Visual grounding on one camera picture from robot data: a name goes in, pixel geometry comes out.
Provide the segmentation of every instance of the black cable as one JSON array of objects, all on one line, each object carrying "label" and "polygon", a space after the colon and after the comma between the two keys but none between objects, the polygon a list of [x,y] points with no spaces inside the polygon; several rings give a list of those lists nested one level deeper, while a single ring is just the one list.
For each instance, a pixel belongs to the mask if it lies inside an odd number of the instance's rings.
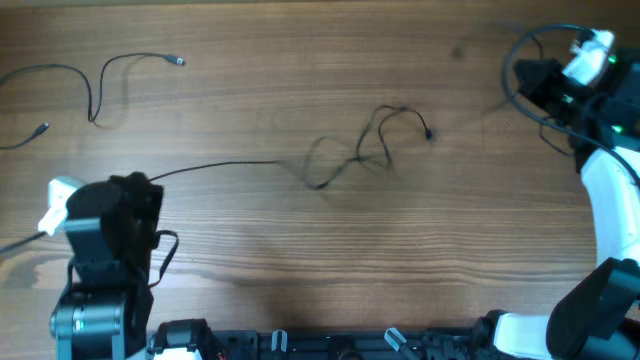
[{"label": "black cable", "polygon": [[[375,156],[373,155],[366,155],[366,156],[362,156],[360,155],[360,149],[362,147],[362,142],[364,141],[364,139],[366,138],[367,134],[371,131],[371,129],[373,128],[373,124],[375,123],[376,120],[376,116],[378,114],[378,112],[380,112],[380,110],[383,109],[388,109],[388,110],[392,110],[392,112],[390,114],[388,114],[378,125],[378,137],[380,139],[380,143],[382,144],[382,147],[385,151],[385,158],[386,158],[386,164],[382,165],[379,164],[375,161],[373,161],[373,158]],[[331,182],[333,182],[336,178],[338,178],[348,167],[349,165],[357,162],[360,164],[363,164],[364,162],[372,162],[374,164],[377,164],[379,166],[384,166],[387,170],[390,168],[391,163],[392,163],[392,158],[391,155],[389,153],[389,149],[387,147],[387,144],[384,141],[384,137],[382,136],[382,124],[384,124],[384,122],[386,122],[387,120],[400,115],[402,113],[405,112],[410,112],[413,113],[415,115],[418,116],[418,118],[421,120],[422,125],[424,126],[425,129],[425,138],[427,139],[427,141],[430,141],[433,137],[433,133],[431,132],[431,130],[427,127],[424,118],[422,117],[422,115],[409,107],[405,107],[405,106],[401,106],[401,107],[396,107],[396,106],[390,106],[390,105],[380,105],[378,106],[373,113],[371,114],[371,117],[369,119],[369,122],[367,123],[367,127],[364,129],[364,131],[360,134],[360,137],[358,138],[358,143],[356,144],[356,148],[354,151],[354,156],[351,158],[348,158],[347,160],[345,160],[342,164],[340,164],[333,172],[333,174],[331,174],[331,176],[329,176],[329,178],[321,183],[314,183],[310,180],[309,177],[309,167],[310,164],[312,162],[312,157],[313,154],[316,150],[316,148],[320,145],[320,143],[327,139],[327,137],[322,137],[319,138],[318,140],[316,140],[315,142],[313,142],[313,144],[311,144],[311,148],[309,149],[309,152],[307,153],[307,156],[305,158],[305,162],[304,162],[304,166],[303,166],[303,171],[302,171],[302,179],[305,183],[305,185],[312,190],[322,190],[324,188],[326,188],[327,186],[329,186],[329,184],[331,184]]]},{"label": "black cable", "polygon": [[540,139],[542,141],[544,141],[547,145],[549,145],[553,150],[557,151],[558,153],[560,153],[560,154],[562,154],[564,156],[573,157],[573,154],[570,154],[570,153],[560,149],[557,145],[555,145],[549,139],[547,139],[543,134],[543,128],[544,128],[544,125],[540,124],[540,127],[538,128],[538,136],[540,136]]},{"label": "black cable", "polygon": [[7,245],[5,247],[0,248],[0,255],[5,254],[13,249],[19,248],[20,246],[26,245],[34,240],[38,240],[41,237],[45,236],[47,233],[45,231],[41,231],[39,233],[35,233],[29,236],[26,239],[14,242],[13,244]]},{"label": "black cable", "polygon": [[[378,155],[364,155],[363,156],[363,155],[360,154],[360,150],[361,150],[361,147],[362,147],[362,143],[364,142],[364,139],[371,132],[371,129],[373,128],[373,125],[375,123],[376,116],[377,116],[378,112],[380,112],[383,109],[392,110],[392,112],[390,114],[388,114],[387,116],[385,116],[385,118],[378,125],[378,137],[379,137],[380,143],[382,144],[382,147],[384,148],[384,151],[385,151],[385,158],[387,159],[387,163],[386,164],[381,164],[381,163],[378,163],[378,162],[376,162],[374,160],[374,158],[377,157]],[[424,118],[422,117],[422,115],[418,111],[416,111],[416,110],[414,110],[412,108],[409,108],[409,107],[405,107],[405,106],[395,107],[395,106],[390,106],[390,105],[380,105],[373,111],[373,113],[371,114],[371,117],[369,119],[369,122],[367,123],[366,128],[360,134],[360,137],[358,138],[358,142],[357,142],[355,150],[354,150],[354,156],[351,157],[351,158],[348,158],[342,164],[340,164],[334,170],[333,174],[331,176],[329,176],[329,178],[327,180],[325,180],[325,181],[323,181],[321,183],[314,183],[313,181],[310,180],[310,176],[309,176],[309,173],[310,173],[309,170],[310,169],[309,168],[311,166],[311,163],[312,163],[312,160],[313,160],[313,154],[315,153],[315,150],[318,148],[320,143],[322,143],[322,141],[328,139],[328,137],[321,137],[321,138],[317,139],[316,141],[314,141],[311,144],[311,147],[309,148],[309,151],[307,152],[307,155],[305,156],[303,170],[302,170],[302,181],[304,182],[305,186],[307,188],[309,188],[309,189],[312,189],[312,190],[324,189],[327,186],[329,186],[329,184],[331,184],[331,182],[333,182],[333,180],[338,178],[349,167],[349,165],[351,165],[354,162],[362,164],[364,162],[370,161],[370,162],[372,162],[372,163],[374,163],[376,165],[379,165],[381,167],[385,167],[385,168],[388,169],[390,167],[392,158],[391,158],[391,154],[389,152],[389,149],[387,147],[387,144],[384,141],[384,136],[382,135],[382,125],[386,121],[388,121],[389,119],[392,119],[393,117],[395,117],[397,115],[400,115],[402,113],[405,113],[405,112],[410,112],[410,113],[413,113],[413,114],[418,116],[418,118],[422,122],[422,125],[423,125],[423,127],[425,129],[425,137],[426,137],[427,141],[430,141],[431,138],[433,137],[433,133],[432,133],[431,129],[429,129],[427,127],[427,124],[425,123]],[[149,179],[149,181],[155,181],[155,180],[162,179],[162,178],[170,176],[170,175],[179,174],[179,173],[183,173],[183,172],[187,172],[187,171],[200,170],[200,169],[223,166],[223,165],[267,165],[267,164],[285,165],[286,161],[283,161],[283,160],[226,161],[226,162],[220,162],[220,163],[212,163],[212,164],[193,166],[193,167],[188,167],[188,168],[184,168],[184,169],[170,171],[168,173],[152,177],[152,178]]]},{"label": "black cable", "polygon": [[75,263],[76,257],[72,256],[67,263],[67,284],[64,286],[60,297],[66,296],[69,290],[71,290],[71,286],[73,286],[73,267],[75,266]]},{"label": "black cable", "polygon": [[164,276],[165,271],[167,271],[167,268],[169,267],[169,264],[171,263],[173,256],[176,254],[176,251],[178,250],[178,245],[180,245],[180,239],[178,238],[178,233],[171,230],[156,231],[156,234],[155,234],[156,244],[160,242],[160,237],[162,237],[162,235],[173,236],[174,239],[176,239],[176,241],[173,243],[171,250],[169,250],[169,253],[164,258],[164,261],[162,261],[162,265],[160,266],[158,281],[154,282],[153,284],[149,284],[149,289],[160,284],[160,281],[162,281],[162,277]]},{"label": "black cable", "polygon": [[622,157],[620,156],[618,153],[616,153],[615,151],[613,151],[612,149],[610,149],[609,147],[605,146],[604,144],[602,144],[601,142],[592,139],[586,135],[580,134],[576,131],[573,131],[571,129],[567,129],[564,128],[562,126],[559,126],[557,124],[554,124],[551,121],[545,120],[544,118],[540,117],[539,115],[537,115],[536,113],[534,113],[533,111],[531,111],[530,109],[528,109],[526,106],[524,106],[522,103],[520,103],[515,97],[510,96],[512,93],[514,93],[510,83],[509,83],[509,73],[511,70],[511,66],[513,64],[513,58],[515,56],[515,54],[526,44],[527,41],[529,41],[531,39],[532,36],[538,35],[538,34],[542,34],[542,33],[546,33],[546,32],[550,32],[550,31],[556,31],[556,30],[570,30],[570,31],[578,31],[578,32],[591,32],[590,29],[582,27],[582,26],[578,26],[578,25],[572,25],[572,24],[553,24],[553,25],[547,25],[547,26],[542,26],[539,28],[536,28],[534,30],[531,30],[527,33],[525,33],[524,35],[522,35],[522,37],[520,37],[520,39],[518,39],[518,41],[516,41],[516,43],[513,45],[511,51],[505,56],[504,59],[504,63],[502,64],[502,90],[505,94],[505,96],[507,97],[507,99],[509,100],[509,102],[516,108],[518,109],[518,111],[520,111],[523,115],[527,116],[528,118],[530,118],[531,120],[537,122],[540,125],[546,126],[548,128],[554,129],[556,131],[559,131],[561,133],[564,133],[566,135],[569,136],[573,136],[575,138],[578,138],[580,140],[586,141],[600,149],[602,149],[603,151],[605,151],[607,154],[611,155],[614,159],[616,159],[626,170],[627,172],[629,172],[629,175],[631,176],[631,178],[633,179],[634,183],[636,186],[640,187],[640,178],[638,177],[638,174],[635,172],[635,170],[633,169],[633,167],[631,167],[631,165],[629,165],[629,163]]},{"label": "black cable", "polygon": [[225,161],[225,162],[221,162],[221,163],[206,164],[206,165],[188,167],[188,168],[184,168],[184,169],[180,169],[180,170],[169,171],[168,173],[164,173],[162,175],[158,175],[158,176],[152,177],[152,178],[149,179],[149,181],[155,181],[155,180],[167,177],[167,176],[171,176],[171,175],[174,175],[174,174],[180,174],[180,173],[187,172],[187,171],[200,170],[200,169],[206,169],[206,168],[210,168],[210,167],[223,166],[223,165],[267,165],[267,164],[281,164],[281,163],[282,163],[282,161],[279,161],[279,160],[269,160],[269,161]]},{"label": "black cable", "polygon": [[[542,46],[542,43],[540,42],[540,40],[538,40],[537,37],[532,36],[531,40],[536,44],[536,46],[538,47],[538,56],[540,57],[540,60],[544,60],[544,46]],[[510,95],[511,97],[516,97],[518,96],[518,92],[515,91],[513,94]],[[501,102],[494,104],[494,105],[490,105],[488,107],[486,107],[484,110],[482,110],[482,117],[487,117],[499,110],[501,110],[502,108],[504,108],[505,106],[509,105],[509,99],[504,99]]]},{"label": "black cable", "polygon": [[[11,72],[9,72],[8,74],[6,74],[5,76],[3,76],[2,78],[0,78],[0,86],[4,85],[7,81],[11,80],[12,78],[15,78],[17,76],[23,75],[23,74],[27,74],[27,73],[31,73],[34,71],[39,71],[39,70],[44,70],[44,69],[65,69],[65,70],[70,70],[73,71],[75,73],[77,73],[78,75],[80,75],[80,77],[82,77],[82,80],[84,81],[85,86],[87,87],[87,95],[88,95],[88,106],[87,106],[87,120],[94,124],[96,127],[100,127],[100,125],[98,125],[95,120],[98,117],[98,113],[100,112],[100,108],[102,107],[102,83],[104,80],[104,72],[107,69],[107,66],[114,60],[118,60],[118,59],[122,59],[125,57],[132,57],[132,56],[152,56],[152,57],[161,57],[165,60],[167,60],[168,62],[175,64],[175,65],[180,65],[180,66],[184,66],[185,65],[185,61],[182,58],[179,58],[177,56],[174,55],[166,55],[166,54],[155,54],[155,53],[133,53],[133,54],[125,54],[125,55],[118,55],[115,56],[109,60],[107,60],[107,62],[102,66],[102,71],[100,72],[100,93],[98,96],[98,106],[96,108],[95,113],[93,112],[93,95],[91,92],[91,84],[89,83],[89,79],[87,79],[87,76],[80,71],[79,69],[73,67],[73,66],[69,66],[69,65],[64,65],[64,64],[41,64],[41,65],[31,65],[31,66],[26,66],[20,69],[16,69],[13,70]],[[35,139],[36,137],[42,135],[42,133],[44,133],[47,129],[49,128],[49,123],[44,123],[42,125],[40,125],[34,132],[33,134],[31,134],[31,136],[29,136],[26,140],[12,145],[12,146],[2,146],[0,147],[0,150],[13,150],[13,149],[17,149],[23,145],[28,144],[31,140]]]},{"label": "black cable", "polygon": [[622,100],[615,97],[608,97],[607,100],[615,101],[617,103],[624,104],[632,108],[640,109],[640,105],[629,102],[628,100]]}]

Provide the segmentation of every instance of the wood grain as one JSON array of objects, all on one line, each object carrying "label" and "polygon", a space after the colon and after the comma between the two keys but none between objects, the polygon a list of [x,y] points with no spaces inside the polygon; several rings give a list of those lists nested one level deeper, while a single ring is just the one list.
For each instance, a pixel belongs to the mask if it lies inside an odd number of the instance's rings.
[{"label": "wood grain", "polygon": [[[524,28],[579,22],[638,45],[633,1],[429,1],[60,8],[0,12],[0,73],[77,66],[97,84],[108,58],[153,51],[107,71],[98,122],[86,122],[75,74],[33,73],[0,88],[0,244],[31,234],[47,183],[154,176],[230,160],[286,159],[166,178],[161,228],[181,247],[154,290],[150,327],[206,317],[218,329],[383,329],[468,324],[494,308],[548,312],[594,266],[589,199],[571,159],[502,100],[502,57]],[[568,37],[545,37],[566,56]],[[535,49],[527,49],[535,56]],[[312,141],[315,174],[350,155],[370,112],[389,123],[395,173],[353,166],[329,189],[297,178]],[[549,133],[561,144],[565,139]],[[378,153],[374,139],[364,151]],[[169,250],[162,244],[153,267]],[[53,358],[48,319],[71,253],[64,235],[0,263],[0,357]]]}]

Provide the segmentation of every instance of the white casing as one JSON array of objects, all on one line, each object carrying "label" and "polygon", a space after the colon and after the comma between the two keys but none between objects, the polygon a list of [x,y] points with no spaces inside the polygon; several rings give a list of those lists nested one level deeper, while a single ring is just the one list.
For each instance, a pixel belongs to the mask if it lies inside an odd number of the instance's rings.
[{"label": "white casing", "polygon": [[[640,153],[615,148],[640,173]],[[640,262],[640,190],[620,163],[596,150],[580,171],[593,210],[596,231],[596,266],[612,257]]]},{"label": "white casing", "polygon": [[67,200],[82,186],[83,182],[68,176],[59,176],[49,182],[49,211],[38,223],[38,231],[55,235],[67,218]]},{"label": "white casing", "polygon": [[552,359],[547,350],[549,315],[507,313],[498,318],[493,345],[517,358]]},{"label": "white casing", "polygon": [[[614,151],[640,172],[640,153]],[[593,210],[596,266],[610,257],[640,262],[640,190],[627,170],[606,151],[596,150],[580,173]],[[515,357],[552,359],[546,346],[548,321],[549,315],[504,314],[498,319],[493,344]]]},{"label": "white casing", "polygon": [[610,31],[595,29],[592,31],[593,40],[585,41],[581,47],[577,44],[571,47],[571,52],[576,56],[562,71],[565,76],[573,78],[582,85],[589,85],[600,74],[615,38]]},{"label": "white casing", "polygon": [[187,351],[187,348],[164,349],[162,354],[156,354],[154,360],[202,360],[200,351]]}]

